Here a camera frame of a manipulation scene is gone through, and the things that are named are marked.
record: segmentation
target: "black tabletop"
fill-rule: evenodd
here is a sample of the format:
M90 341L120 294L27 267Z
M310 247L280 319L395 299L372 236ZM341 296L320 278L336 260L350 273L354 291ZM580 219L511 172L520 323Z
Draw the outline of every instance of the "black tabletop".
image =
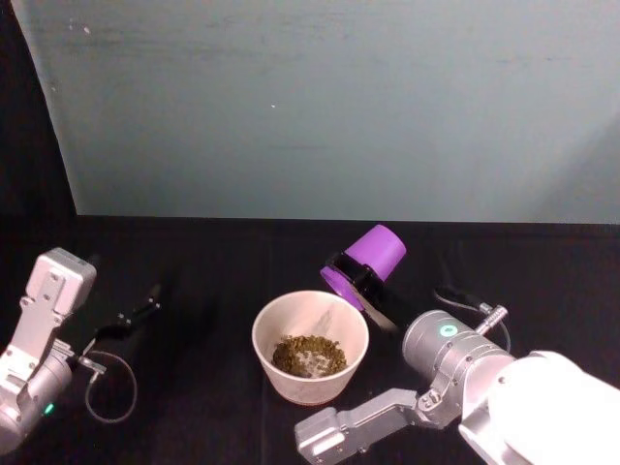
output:
M559 352L620 386L617 316L620 229L595 226L386 223L408 255L390 284L411 301L411 320L445 308L432 289L452 284L510 311L513 353ZM17 452L1 463L303 464L295 424L322 407L278 396L252 350L254 318L274 297L326 290L323 262L373 226L364 222L78 218L60 224L0 224L0 347L19 317L18 300L36 257L60 246L100 256L98 278L63 335L87 340L97 322L130 309L150 287L167 285L163 309L131 339L103 349L135 369L139 401L117 425L100 424L83 405L88 382L70 387ZM452 312L457 318L466 315ZM388 388L424 388L400 342L372 324L368 354L332 403L348 409ZM501 333L491 338L501 343ZM101 393L113 415L126 406L126 377L110 369L118 397ZM481 463L446 431L410 428L347 464Z

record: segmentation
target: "green indicator light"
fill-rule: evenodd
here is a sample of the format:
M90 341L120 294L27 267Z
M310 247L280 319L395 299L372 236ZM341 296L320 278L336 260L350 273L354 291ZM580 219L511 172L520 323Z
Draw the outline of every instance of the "green indicator light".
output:
M439 333L444 337L452 337L458 332L455 325L443 325L439 328Z

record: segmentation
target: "dried herbs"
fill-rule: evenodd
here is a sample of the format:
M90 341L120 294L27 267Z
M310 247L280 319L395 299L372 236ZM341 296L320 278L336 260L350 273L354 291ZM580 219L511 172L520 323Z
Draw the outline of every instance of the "dried herbs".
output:
M347 367L338 342L323 336L285 336L273 353L273 365L300 378L334 375Z

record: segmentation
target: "gray wall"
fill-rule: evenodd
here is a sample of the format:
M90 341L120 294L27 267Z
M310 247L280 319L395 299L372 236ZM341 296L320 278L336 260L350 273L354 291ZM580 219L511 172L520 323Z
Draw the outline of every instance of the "gray wall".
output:
M15 0L79 213L620 220L620 2Z

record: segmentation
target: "purple cup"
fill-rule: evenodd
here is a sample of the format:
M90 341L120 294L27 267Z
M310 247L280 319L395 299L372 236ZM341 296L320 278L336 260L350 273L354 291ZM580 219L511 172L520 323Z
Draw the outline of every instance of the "purple cup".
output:
M370 266L382 281L388 279L406 252L405 244L398 236L382 225L375 226L345 250L345 254L359 264ZM321 270L321 276L338 295L356 309L363 310L347 278L328 266Z

